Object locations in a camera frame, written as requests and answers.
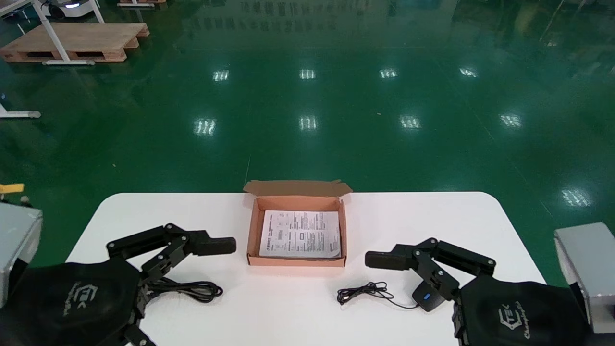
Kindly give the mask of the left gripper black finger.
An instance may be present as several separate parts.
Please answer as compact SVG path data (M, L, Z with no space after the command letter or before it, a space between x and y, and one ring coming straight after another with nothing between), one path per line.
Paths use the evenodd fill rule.
M214 256L236 251L235 238L213 238L206 230L187 231L172 223L156 226L138 234L110 241L106 245L113 265L128 266L142 285L157 283L188 256ZM153 258L135 270L128 262L142 254L158 250Z
M124 337L133 346L156 346L138 325L129 325L124 331Z

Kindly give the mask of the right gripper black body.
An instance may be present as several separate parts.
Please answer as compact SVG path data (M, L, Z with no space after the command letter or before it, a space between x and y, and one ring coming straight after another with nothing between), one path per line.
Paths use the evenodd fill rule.
M570 289L481 276L461 288L454 308L470 346L581 346L587 321Z

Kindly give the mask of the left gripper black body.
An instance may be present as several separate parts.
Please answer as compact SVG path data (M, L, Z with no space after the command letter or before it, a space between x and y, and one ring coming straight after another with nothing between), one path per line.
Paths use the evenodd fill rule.
M123 265L62 263L25 270L1 309L3 346L127 346L144 317L143 287Z

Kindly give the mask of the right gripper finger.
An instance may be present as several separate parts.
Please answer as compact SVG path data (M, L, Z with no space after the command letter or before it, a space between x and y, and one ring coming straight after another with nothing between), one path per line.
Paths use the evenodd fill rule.
M453 309L452 322L454 325L454 336L458 340L459 345L469 346L470 343L467 339L467 322L461 308Z
M476 252L429 238L419 245L395 245L390 252L370 250L365 265L373 269L413 270L445 300L457 296L460 284L441 264L472 274L493 276L496 261Z

